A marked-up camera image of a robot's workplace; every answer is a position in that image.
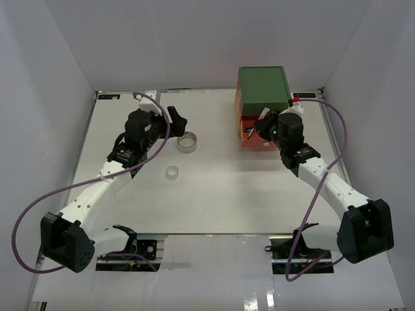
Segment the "small clear tape roll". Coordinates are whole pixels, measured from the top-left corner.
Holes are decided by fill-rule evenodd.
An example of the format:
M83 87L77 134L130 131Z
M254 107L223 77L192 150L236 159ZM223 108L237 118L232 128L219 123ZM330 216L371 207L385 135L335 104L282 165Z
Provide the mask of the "small clear tape roll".
M172 166L167 167L165 173L166 173L166 177L167 178L169 178L169 179L176 179L179 176L180 171L179 171L179 168L178 167L172 165Z

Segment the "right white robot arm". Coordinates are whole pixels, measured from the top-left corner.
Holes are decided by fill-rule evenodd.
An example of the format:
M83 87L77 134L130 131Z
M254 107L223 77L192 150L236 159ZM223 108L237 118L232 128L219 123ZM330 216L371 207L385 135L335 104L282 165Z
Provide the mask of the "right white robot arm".
M337 227L303 220L294 232L293 252L306 259L316 249L336 251L356 264L394 247L390 207L382 199L371 200L330 172L324 159L305 143L302 118L295 113L271 113L254 122L261 138L273 142L284 166L310 185L340 219Z

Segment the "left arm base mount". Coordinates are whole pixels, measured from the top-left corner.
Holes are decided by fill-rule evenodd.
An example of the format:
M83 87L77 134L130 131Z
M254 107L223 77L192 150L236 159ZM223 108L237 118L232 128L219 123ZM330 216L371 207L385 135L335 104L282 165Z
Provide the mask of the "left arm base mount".
M98 258L96 271L157 272L161 266L163 249L157 240L136 240L128 251L119 251Z

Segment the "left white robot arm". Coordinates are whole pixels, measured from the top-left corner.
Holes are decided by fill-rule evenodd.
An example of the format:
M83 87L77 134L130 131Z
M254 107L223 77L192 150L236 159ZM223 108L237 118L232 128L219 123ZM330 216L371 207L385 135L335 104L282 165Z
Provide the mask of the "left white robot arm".
M128 115L124 132L100 169L98 180L88 185L58 214L47 213L40 222L41 253L79 273L96 257L116 253L129 259L137 251L134 230L113 225L93 233L93 223L125 185L130 183L147 160L148 151L158 139L181 137L187 119L176 108L167 108L171 122L153 111L137 109Z

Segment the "large tape roll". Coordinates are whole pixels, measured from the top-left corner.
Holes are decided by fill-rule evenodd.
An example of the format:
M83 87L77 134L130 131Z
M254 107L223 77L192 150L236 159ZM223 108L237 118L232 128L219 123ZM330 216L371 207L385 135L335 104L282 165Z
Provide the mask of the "large tape roll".
M185 154L193 153L197 149L197 143L197 136L193 132L184 132L181 137L177 138L177 147Z

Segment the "orange drawer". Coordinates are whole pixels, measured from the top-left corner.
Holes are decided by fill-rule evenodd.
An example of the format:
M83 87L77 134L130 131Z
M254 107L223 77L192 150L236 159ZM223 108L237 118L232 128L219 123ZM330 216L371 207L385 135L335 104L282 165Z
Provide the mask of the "orange drawer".
M256 131L249 137L251 130L254 128L254 122L259 118L258 115L242 116L239 121L239 138L241 147L251 151L275 151L275 143L262 139Z

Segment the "green drawer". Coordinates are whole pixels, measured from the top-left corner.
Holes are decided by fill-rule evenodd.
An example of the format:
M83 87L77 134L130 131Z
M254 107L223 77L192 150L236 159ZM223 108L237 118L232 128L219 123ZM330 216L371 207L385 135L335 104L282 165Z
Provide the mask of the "green drawer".
M247 103L242 105L241 115L243 116L254 116L259 115L265 108L270 111L283 111L288 108L287 102L282 103Z

